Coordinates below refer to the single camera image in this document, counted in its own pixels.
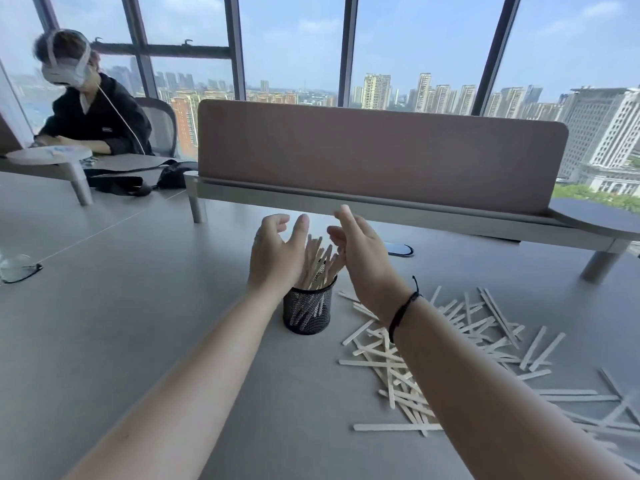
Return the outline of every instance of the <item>bracelet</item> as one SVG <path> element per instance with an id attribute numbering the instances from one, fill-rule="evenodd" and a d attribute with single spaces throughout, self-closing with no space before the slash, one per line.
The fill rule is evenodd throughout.
<path id="1" fill-rule="evenodd" d="M 418 288 L 418 281 L 415 279 L 415 276 L 412 276 L 412 278 L 413 278 L 413 281 L 415 281 L 415 291 L 412 293 L 412 295 L 409 297 L 406 303 L 400 308 L 398 308 L 398 311 L 394 315 L 394 319 L 391 320 L 391 325 L 389 325 L 389 342 L 391 343 L 395 343 L 394 332 L 396 331 L 396 327 L 400 325 L 400 322 L 402 322 L 406 309 L 409 308 L 409 305 L 411 305 L 415 300 L 417 300 L 418 297 L 422 296 L 420 294 L 420 288 Z"/>

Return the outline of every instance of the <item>sleeve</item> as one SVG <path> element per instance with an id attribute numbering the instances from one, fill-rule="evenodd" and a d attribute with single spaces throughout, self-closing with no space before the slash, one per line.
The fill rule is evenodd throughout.
<path id="1" fill-rule="evenodd" d="M 68 118 L 64 114 L 63 106 L 57 100 L 53 101 L 53 115 L 48 117 L 44 126 L 36 136 L 42 134 L 48 136 L 60 136 L 66 133 Z"/>
<path id="2" fill-rule="evenodd" d="M 136 134 L 140 145 L 131 134 L 131 131 L 124 125 L 124 136 L 116 138 L 105 138 L 104 142 L 109 145 L 112 155 L 123 153 L 151 153 L 149 147 L 149 137 L 151 136 L 151 123 L 147 115 L 142 111 L 140 105 L 130 94 L 119 94 L 113 104 L 118 108 L 118 112 L 127 122 L 131 130 Z"/>

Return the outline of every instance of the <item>black hair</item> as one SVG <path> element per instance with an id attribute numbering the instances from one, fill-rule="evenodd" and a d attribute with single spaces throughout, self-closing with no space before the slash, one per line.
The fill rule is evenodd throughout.
<path id="1" fill-rule="evenodd" d="M 43 33 L 36 39 L 33 44 L 33 55 L 43 64 L 49 64 L 49 51 L 47 49 L 47 40 L 51 36 L 51 32 Z M 73 31 L 58 32 L 53 37 L 53 55 L 57 59 L 76 59 L 80 60 L 84 54 L 86 44 L 82 37 Z M 89 62 L 97 65 L 100 55 L 94 50 L 91 51 Z"/>

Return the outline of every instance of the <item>black jacket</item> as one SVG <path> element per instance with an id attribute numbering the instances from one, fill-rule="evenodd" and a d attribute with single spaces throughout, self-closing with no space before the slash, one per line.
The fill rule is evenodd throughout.
<path id="1" fill-rule="evenodd" d="M 151 123 L 140 105 L 117 80 L 105 74 L 100 74 L 100 78 L 100 88 L 135 131 L 144 153 L 153 155 L 149 144 Z M 53 116 L 47 119 L 40 134 L 80 140 L 99 139 L 109 145 L 112 155 L 141 152 L 136 139 L 100 91 L 85 114 L 80 106 L 78 90 L 67 88 L 67 92 L 53 101 Z"/>

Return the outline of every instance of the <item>office chair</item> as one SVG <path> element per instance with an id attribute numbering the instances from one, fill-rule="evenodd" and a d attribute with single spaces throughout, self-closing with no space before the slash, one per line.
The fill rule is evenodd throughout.
<path id="1" fill-rule="evenodd" d="M 174 158 L 177 143 L 177 121 L 172 107 L 154 98 L 136 98 L 149 121 L 151 150 L 159 157 Z"/>

